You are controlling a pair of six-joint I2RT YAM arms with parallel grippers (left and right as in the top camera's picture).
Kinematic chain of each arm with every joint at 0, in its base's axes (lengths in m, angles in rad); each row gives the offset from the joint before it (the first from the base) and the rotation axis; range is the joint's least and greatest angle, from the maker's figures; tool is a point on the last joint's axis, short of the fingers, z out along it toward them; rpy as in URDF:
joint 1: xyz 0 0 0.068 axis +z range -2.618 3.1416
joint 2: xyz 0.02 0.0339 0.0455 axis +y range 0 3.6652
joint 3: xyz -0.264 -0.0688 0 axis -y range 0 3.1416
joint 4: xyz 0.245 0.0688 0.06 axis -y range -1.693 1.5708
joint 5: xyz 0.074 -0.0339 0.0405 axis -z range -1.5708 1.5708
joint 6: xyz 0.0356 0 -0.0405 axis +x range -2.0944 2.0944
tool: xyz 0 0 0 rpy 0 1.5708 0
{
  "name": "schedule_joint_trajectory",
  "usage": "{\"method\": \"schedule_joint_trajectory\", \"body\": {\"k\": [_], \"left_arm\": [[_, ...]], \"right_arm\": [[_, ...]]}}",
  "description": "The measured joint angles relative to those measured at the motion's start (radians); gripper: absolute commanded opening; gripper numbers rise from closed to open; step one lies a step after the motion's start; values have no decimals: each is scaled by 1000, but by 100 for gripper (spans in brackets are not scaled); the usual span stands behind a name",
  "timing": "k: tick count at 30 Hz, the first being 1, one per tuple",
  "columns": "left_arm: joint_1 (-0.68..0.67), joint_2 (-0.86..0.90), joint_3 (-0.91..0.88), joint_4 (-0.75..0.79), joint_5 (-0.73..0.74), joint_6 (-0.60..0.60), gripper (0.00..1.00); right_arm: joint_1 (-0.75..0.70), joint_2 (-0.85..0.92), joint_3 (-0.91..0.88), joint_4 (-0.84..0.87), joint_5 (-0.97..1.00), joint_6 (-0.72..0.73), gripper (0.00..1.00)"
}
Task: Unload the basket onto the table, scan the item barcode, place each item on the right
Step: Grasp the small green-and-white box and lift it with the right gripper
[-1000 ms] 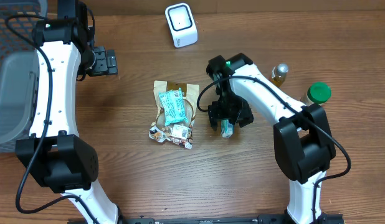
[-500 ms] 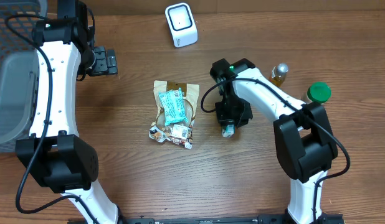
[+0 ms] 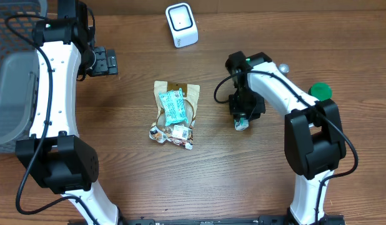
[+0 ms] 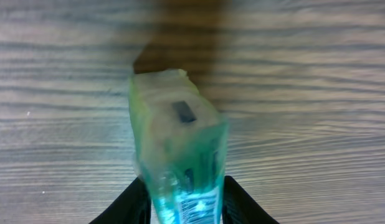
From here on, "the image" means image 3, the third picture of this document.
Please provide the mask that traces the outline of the teal small carton box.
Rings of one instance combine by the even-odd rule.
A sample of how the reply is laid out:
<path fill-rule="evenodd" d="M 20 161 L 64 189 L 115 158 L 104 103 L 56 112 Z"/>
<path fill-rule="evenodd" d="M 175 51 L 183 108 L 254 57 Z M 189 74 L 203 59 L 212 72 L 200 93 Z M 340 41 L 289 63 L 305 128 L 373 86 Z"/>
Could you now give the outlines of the teal small carton box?
<path fill-rule="evenodd" d="M 249 120 L 243 117 L 235 119 L 234 127 L 236 131 L 243 131 L 249 127 Z"/>

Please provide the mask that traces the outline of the clear plastic container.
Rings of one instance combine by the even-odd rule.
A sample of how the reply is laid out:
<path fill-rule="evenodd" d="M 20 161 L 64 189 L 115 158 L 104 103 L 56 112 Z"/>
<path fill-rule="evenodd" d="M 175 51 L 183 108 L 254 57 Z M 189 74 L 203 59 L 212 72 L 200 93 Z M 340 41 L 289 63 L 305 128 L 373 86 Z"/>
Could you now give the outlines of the clear plastic container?
<path fill-rule="evenodd" d="M 290 71 L 290 68 L 289 68 L 289 65 L 288 64 L 280 64 L 278 66 L 278 70 L 284 75 L 286 76 L 289 71 Z"/>

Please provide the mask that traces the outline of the brown Pantree snack packet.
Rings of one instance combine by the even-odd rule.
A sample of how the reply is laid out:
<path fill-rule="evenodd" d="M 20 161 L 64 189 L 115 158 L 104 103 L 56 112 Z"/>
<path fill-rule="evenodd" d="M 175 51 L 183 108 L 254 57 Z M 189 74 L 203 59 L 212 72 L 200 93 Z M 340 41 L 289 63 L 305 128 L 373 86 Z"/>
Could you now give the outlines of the brown Pantree snack packet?
<path fill-rule="evenodd" d="M 158 108 L 158 114 L 157 114 L 156 122 L 153 123 L 152 125 L 157 123 L 166 124 L 165 112 L 159 99 L 159 93 L 166 93 L 171 90 L 178 90 L 179 88 L 181 88 L 183 92 L 184 106 L 186 109 L 187 118 L 189 120 L 188 122 L 185 122 L 185 123 L 188 126 L 190 126 L 192 123 L 195 123 L 195 119 L 197 116 L 198 100 L 200 96 L 200 86 L 195 84 L 155 81 L 154 96 L 155 96 L 155 100 Z"/>

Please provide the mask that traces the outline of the brown white snack wrapper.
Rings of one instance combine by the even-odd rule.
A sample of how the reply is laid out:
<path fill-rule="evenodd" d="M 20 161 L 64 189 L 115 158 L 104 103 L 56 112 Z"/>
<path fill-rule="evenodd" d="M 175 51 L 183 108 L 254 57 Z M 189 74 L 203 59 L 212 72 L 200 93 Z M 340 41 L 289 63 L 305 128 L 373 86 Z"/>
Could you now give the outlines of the brown white snack wrapper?
<path fill-rule="evenodd" d="M 157 123 L 149 130 L 149 138 L 161 144 L 168 141 L 185 149 L 192 150 L 193 128 L 194 123 L 190 126 L 185 122 L 171 124 L 169 126 L 166 126 L 164 122 Z"/>

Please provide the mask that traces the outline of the teal white snack packet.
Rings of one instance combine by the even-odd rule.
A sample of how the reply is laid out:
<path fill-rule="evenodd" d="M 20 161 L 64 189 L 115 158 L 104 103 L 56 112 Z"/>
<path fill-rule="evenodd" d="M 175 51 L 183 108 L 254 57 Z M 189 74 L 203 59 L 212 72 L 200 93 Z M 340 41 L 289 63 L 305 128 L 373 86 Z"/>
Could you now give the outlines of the teal white snack packet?
<path fill-rule="evenodd" d="M 188 122 L 182 89 L 159 93 L 159 99 L 164 108 L 166 126 Z"/>

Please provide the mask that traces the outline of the green lid spice jar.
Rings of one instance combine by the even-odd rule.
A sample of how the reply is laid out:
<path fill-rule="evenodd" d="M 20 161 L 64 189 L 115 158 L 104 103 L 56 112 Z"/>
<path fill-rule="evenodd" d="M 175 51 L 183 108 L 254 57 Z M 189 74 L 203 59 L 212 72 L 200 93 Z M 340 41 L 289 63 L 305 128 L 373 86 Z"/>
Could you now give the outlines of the green lid spice jar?
<path fill-rule="evenodd" d="M 308 94 L 317 98 L 319 101 L 324 101 L 326 99 L 331 99 L 333 96 L 333 92 L 331 87 L 324 82 L 317 82 L 313 84 L 309 91 Z"/>

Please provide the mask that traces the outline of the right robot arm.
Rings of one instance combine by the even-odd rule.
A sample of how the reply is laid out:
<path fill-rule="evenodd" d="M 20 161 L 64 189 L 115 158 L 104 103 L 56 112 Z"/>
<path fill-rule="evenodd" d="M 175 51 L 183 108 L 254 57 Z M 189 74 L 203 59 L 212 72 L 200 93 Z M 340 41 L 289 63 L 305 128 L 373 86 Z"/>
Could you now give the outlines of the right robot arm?
<path fill-rule="evenodd" d="M 284 154 L 295 173 L 294 198 L 281 216 L 263 215 L 259 224 L 345 224 L 323 205 L 333 175 L 345 157 L 339 109 L 332 100 L 321 101 L 289 81 L 265 53 L 230 54 L 225 67 L 236 92 L 229 96 L 230 113 L 238 131 L 265 113 L 269 103 L 284 118 Z"/>

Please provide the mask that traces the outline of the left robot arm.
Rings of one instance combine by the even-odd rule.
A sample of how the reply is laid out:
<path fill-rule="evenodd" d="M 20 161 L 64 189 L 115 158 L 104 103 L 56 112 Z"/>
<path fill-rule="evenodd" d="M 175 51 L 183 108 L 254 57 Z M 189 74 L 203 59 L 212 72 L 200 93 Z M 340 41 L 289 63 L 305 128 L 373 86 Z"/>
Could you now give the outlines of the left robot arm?
<path fill-rule="evenodd" d="M 29 137 L 16 143 L 25 177 L 70 201 L 85 224 L 122 224 L 119 208 L 101 187 L 96 150 L 76 124 L 76 85 L 116 75 L 116 54 L 95 45 L 94 14 L 82 1 L 59 1 L 57 18 L 37 16 L 27 42 L 39 62 L 36 112 Z"/>

